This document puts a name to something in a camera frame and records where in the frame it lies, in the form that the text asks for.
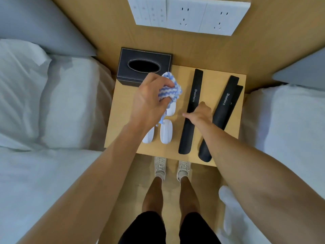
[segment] hand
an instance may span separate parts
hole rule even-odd
[[[205,102],[199,103],[192,113],[183,113],[183,116],[189,118],[195,126],[200,121],[212,122],[212,110],[209,106],[206,106]]]
[[[174,87],[174,83],[155,73],[149,73],[135,93],[130,124],[140,128],[144,135],[155,126],[164,114],[170,98],[158,99],[163,86]]]

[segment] floor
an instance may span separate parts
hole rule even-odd
[[[166,179],[162,186],[164,208],[162,217],[166,227],[166,242],[179,243],[181,217],[179,209],[180,184],[176,179],[178,161],[167,160]],[[153,157],[137,154],[128,172],[111,216],[100,236],[99,244],[118,243],[123,232],[138,214],[154,178]],[[201,215],[216,232],[222,226],[224,205],[218,189],[224,184],[216,167],[192,164],[190,181],[200,201]]]

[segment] bed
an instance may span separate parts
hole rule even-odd
[[[259,89],[243,105],[239,139],[273,156],[325,198],[325,50],[274,74],[287,85]],[[223,186],[223,244],[270,243]]]
[[[51,0],[0,0],[0,243],[100,156],[115,82]]]

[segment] white sneaker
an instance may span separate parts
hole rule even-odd
[[[154,157],[155,163],[155,177],[159,176],[162,181],[165,180],[166,176],[166,161],[165,157]]]
[[[181,181],[181,178],[183,176],[189,176],[189,171],[191,170],[191,163],[190,162],[184,162],[179,161],[178,162],[178,170],[177,170],[177,180]]]

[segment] forearm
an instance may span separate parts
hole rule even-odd
[[[324,200],[305,182],[211,122],[201,121],[197,127],[239,203],[272,243],[324,241]]]
[[[144,134],[120,135],[56,201],[19,243],[95,243],[120,193]]]

